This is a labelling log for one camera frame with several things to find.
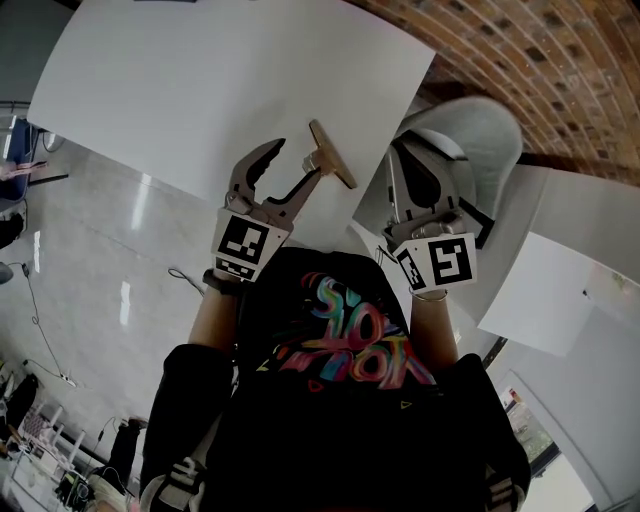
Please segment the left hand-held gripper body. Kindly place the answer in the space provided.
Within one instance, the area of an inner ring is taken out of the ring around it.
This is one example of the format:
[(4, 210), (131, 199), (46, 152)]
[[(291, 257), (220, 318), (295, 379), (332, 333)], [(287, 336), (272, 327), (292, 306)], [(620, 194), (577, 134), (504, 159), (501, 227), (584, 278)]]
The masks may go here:
[(211, 246), (214, 268), (254, 282), (291, 234), (288, 201), (268, 197), (258, 204), (228, 192), (218, 210)]

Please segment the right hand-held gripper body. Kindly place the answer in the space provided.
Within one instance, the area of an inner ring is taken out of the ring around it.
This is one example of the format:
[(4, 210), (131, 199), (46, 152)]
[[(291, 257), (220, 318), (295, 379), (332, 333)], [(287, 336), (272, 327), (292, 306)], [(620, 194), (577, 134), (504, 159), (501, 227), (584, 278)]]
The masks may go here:
[(414, 293), (476, 281), (475, 236), (458, 212), (390, 223), (383, 236)]

